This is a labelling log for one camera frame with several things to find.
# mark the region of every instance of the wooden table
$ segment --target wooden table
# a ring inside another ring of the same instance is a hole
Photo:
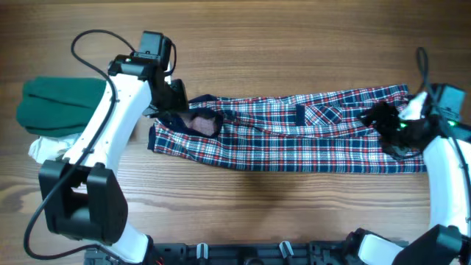
[[[36,76],[97,77],[70,54],[86,29],[112,30],[135,46],[143,30],[178,48],[174,77],[188,97],[280,96],[421,83],[415,49],[425,46],[431,80],[470,91],[469,1],[4,0],[0,6],[0,264],[33,263],[23,232],[40,203],[36,136],[15,120],[23,83]],[[129,51],[89,35],[78,53],[106,69]],[[463,112],[470,122],[471,96]],[[236,172],[146,150],[142,118],[121,159],[118,181],[129,221],[156,242],[209,244],[341,240],[363,227],[414,240],[428,229],[426,174]],[[41,217],[32,247],[57,253],[83,244],[52,235]],[[82,253],[36,264],[81,264]]]

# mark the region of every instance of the plaid fabric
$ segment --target plaid fabric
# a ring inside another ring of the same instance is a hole
[[[398,162],[384,154],[378,133],[356,119],[381,101],[402,109],[406,95],[406,85],[392,85],[249,99],[201,96],[190,101],[190,112],[215,117],[217,132],[199,135],[186,129],[178,116],[157,119],[149,132],[149,148],[238,170],[424,172],[421,157]]]

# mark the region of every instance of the white cloth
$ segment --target white cloth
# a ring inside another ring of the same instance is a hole
[[[32,142],[28,155],[40,164],[48,159],[54,160],[72,148],[80,135],[80,133],[75,133],[60,138],[41,136],[38,140]]]

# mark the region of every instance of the folded green cloth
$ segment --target folded green cloth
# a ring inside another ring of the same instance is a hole
[[[16,120],[29,133],[62,137],[81,133],[105,92],[95,78],[38,77],[23,86]]]

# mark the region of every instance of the wood grain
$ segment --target wood grain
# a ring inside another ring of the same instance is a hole
[[[0,264],[80,264],[82,254],[32,261],[24,228],[40,202],[36,136],[15,121],[22,84],[38,75],[96,77],[70,55],[81,31],[112,30],[138,45],[143,30],[178,48],[176,78],[188,97],[281,96],[375,85],[420,84],[414,52],[425,46],[431,79],[470,91],[468,1],[10,1],[0,5]],[[77,51],[102,69],[129,51],[91,35]],[[471,121],[467,97],[462,113]],[[118,180],[130,221],[156,242],[209,244],[343,239],[357,227],[414,240],[428,228],[426,174],[236,172],[146,150],[152,121],[141,119]],[[78,246],[41,219],[32,246]]]

